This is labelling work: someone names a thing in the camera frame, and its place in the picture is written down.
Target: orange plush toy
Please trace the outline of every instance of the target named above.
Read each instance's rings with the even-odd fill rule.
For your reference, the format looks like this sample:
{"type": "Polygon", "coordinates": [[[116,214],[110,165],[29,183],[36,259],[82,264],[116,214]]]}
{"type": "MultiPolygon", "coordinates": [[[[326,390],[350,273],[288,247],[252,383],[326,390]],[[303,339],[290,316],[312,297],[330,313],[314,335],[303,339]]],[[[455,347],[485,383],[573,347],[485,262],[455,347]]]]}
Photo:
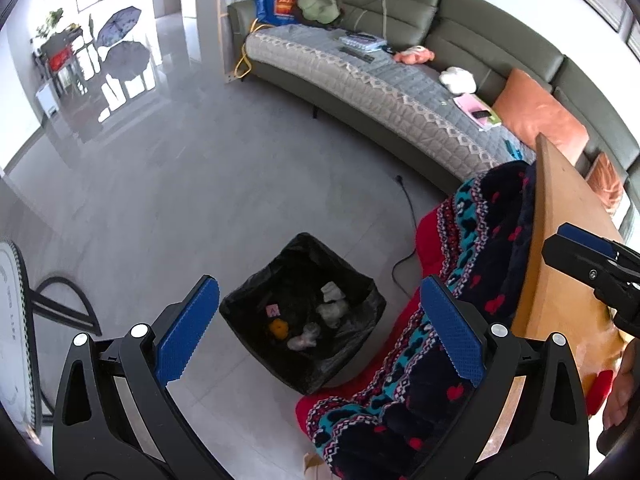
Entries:
{"type": "Polygon", "coordinates": [[[405,63],[407,65],[415,65],[418,63],[426,63],[427,61],[433,61],[436,59],[436,55],[423,46],[417,45],[398,52],[394,55],[394,61],[398,63],[405,63]]]}

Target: sofa armrest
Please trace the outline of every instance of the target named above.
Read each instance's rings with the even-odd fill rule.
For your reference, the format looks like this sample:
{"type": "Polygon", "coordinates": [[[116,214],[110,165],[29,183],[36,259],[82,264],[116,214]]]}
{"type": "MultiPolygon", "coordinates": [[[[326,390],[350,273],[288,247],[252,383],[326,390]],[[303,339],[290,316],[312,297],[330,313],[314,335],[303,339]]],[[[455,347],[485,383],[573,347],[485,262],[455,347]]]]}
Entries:
{"type": "Polygon", "coordinates": [[[236,54],[236,58],[239,59],[241,55],[240,49],[256,17],[255,2],[253,0],[236,2],[230,4],[227,10],[229,12],[229,20],[231,21],[231,32],[233,33],[234,53],[236,54]]]}

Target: orange pillow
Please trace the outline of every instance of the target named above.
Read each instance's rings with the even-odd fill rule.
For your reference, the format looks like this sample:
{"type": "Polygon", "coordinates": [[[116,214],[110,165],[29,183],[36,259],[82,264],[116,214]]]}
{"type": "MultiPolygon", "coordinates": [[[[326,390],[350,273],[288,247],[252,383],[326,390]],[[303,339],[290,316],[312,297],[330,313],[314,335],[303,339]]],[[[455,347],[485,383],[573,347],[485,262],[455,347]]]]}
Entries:
{"type": "Polygon", "coordinates": [[[600,152],[596,157],[585,180],[602,200],[607,213],[613,216],[620,205],[625,188],[606,153],[600,152]]]}
{"type": "Polygon", "coordinates": [[[502,124],[532,150],[538,134],[543,134],[572,164],[589,140],[580,121],[519,68],[511,70],[493,108],[502,124]]]}

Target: blue gripper pad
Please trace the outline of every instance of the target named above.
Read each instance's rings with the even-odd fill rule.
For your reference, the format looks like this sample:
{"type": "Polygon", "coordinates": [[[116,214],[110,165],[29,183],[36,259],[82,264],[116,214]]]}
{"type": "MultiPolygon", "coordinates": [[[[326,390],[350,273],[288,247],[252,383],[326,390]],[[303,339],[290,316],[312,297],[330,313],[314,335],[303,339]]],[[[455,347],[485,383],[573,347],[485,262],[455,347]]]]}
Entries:
{"type": "Polygon", "coordinates": [[[179,379],[200,338],[218,310],[220,288],[209,278],[202,283],[158,345],[156,378],[161,386],[179,379]]]}
{"type": "Polygon", "coordinates": [[[433,278],[424,278],[420,284],[420,305],[458,375],[477,388],[486,371],[482,362],[482,345],[456,305],[433,278]]]}
{"type": "Polygon", "coordinates": [[[558,228],[558,234],[580,245],[584,245],[597,253],[604,254],[607,258],[611,258],[612,260],[616,259],[616,253],[610,243],[575,225],[562,224],[558,228]]]}

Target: white plush toy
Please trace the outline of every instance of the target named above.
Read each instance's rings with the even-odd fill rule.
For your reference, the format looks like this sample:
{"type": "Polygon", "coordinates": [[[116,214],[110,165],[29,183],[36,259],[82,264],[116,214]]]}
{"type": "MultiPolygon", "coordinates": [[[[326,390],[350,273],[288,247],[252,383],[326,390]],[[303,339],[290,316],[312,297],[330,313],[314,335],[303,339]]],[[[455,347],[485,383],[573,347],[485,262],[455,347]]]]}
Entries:
{"type": "Polygon", "coordinates": [[[473,94],[476,91],[474,75],[463,68],[452,66],[440,74],[440,82],[452,94],[473,94]]]}

